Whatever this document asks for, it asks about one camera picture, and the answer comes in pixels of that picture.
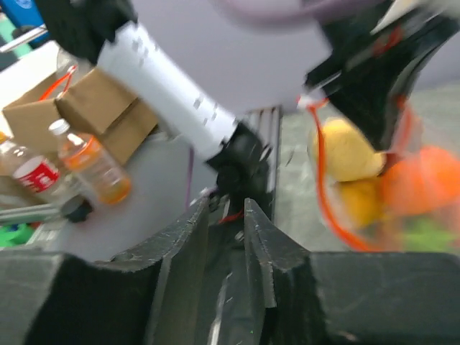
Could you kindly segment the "clear zip top bag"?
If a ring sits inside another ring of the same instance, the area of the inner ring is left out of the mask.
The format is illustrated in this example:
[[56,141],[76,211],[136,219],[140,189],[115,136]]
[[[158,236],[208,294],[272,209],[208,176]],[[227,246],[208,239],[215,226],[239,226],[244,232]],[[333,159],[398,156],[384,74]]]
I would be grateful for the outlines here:
[[405,99],[386,151],[342,117],[320,119],[325,105],[298,98],[314,121],[308,155],[325,225],[357,251],[458,254],[459,155],[425,141]]

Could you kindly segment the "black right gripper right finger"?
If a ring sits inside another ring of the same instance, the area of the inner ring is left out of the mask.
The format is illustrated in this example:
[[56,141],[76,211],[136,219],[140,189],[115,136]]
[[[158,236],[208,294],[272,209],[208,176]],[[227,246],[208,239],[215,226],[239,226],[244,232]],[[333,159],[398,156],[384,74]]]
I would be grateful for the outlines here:
[[245,200],[244,238],[255,344],[312,344],[308,251]]

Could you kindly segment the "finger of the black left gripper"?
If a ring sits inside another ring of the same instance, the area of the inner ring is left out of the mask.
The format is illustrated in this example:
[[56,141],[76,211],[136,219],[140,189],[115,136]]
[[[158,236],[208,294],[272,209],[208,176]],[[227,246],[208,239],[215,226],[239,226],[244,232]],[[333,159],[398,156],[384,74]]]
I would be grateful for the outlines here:
[[398,99],[410,95],[420,71],[459,31],[459,23],[413,10],[371,34],[368,30],[380,13],[366,10],[320,25],[332,51],[308,72],[305,90],[320,88],[376,150],[385,150],[401,117]]

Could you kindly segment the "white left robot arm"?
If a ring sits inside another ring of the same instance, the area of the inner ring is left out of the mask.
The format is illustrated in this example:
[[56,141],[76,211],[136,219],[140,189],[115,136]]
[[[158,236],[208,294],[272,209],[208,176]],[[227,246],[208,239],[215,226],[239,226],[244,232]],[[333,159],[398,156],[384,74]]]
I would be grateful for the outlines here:
[[[213,100],[160,48],[130,1],[38,1],[47,31],[138,95],[217,174],[217,193],[241,203],[264,192],[262,142]],[[459,31],[457,1],[229,1],[258,27],[317,21],[330,57],[306,76],[379,151],[390,147],[401,110],[428,60]]]

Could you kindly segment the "yellow fake lemon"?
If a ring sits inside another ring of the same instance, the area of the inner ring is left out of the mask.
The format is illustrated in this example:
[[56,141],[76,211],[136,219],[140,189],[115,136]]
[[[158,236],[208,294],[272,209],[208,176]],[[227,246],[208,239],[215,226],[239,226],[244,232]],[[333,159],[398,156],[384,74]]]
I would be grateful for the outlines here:
[[364,135],[350,122],[329,117],[308,134],[308,154],[318,161],[318,133],[324,143],[324,173],[338,182],[378,176],[386,163],[385,153],[374,150]]

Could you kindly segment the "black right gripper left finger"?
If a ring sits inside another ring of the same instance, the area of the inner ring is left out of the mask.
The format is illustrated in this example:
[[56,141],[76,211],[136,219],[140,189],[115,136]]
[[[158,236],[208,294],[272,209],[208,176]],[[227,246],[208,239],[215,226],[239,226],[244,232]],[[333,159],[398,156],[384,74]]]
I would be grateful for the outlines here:
[[208,248],[209,201],[109,261],[94,344],[193,344]]

